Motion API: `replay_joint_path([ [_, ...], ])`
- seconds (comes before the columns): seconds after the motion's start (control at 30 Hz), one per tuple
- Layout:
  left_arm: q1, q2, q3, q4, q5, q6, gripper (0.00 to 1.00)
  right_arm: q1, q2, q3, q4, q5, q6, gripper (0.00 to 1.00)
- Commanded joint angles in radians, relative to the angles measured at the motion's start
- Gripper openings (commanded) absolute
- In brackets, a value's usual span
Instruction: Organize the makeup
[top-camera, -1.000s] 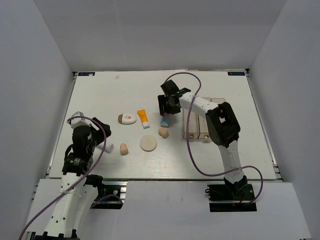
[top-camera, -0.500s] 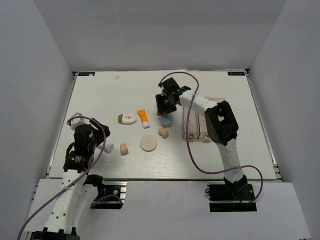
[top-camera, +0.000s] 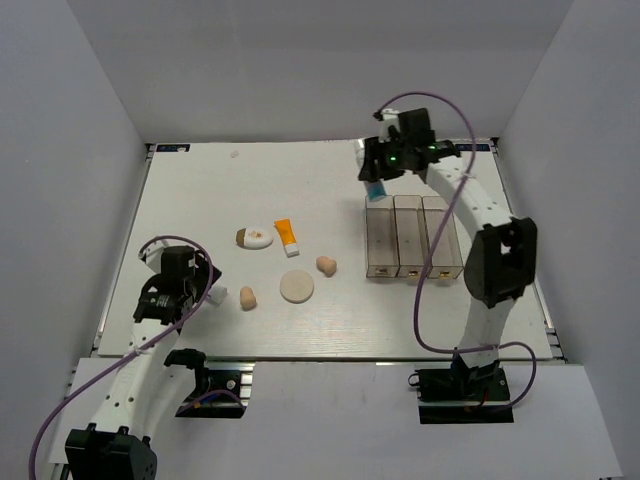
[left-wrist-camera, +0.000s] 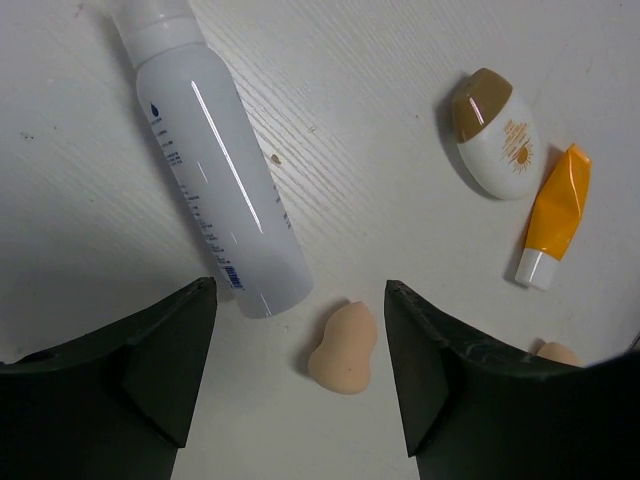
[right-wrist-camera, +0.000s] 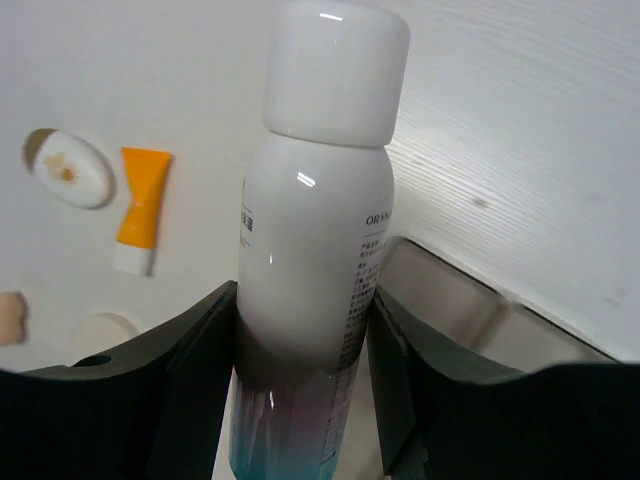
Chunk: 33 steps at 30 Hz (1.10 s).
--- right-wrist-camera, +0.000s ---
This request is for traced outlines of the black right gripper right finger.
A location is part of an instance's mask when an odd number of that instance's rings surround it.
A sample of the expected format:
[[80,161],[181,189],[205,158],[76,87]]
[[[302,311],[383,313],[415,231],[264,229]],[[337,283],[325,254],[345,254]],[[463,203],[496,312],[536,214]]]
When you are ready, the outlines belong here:
[[379,444],[394,479],[635,479],[639,368],[531,373],[482,357],[384,291],[367,339]]

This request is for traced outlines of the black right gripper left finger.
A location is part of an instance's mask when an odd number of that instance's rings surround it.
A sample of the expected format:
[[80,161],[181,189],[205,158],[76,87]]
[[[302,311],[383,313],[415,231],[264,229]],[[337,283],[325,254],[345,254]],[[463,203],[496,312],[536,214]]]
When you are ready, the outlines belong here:
[[71,366],[1,375],[5,479],[208,479],[232,373],[236,285]]

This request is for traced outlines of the pink teal gradient spray bottle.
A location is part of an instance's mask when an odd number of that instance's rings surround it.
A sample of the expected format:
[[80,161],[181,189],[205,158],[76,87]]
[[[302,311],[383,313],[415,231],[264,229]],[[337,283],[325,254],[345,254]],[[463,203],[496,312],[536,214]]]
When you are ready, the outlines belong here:
[[387,154],[407,23],[346,1],[278,11],[243,182],[229,462],[238,479],[336,470],[394,201]]

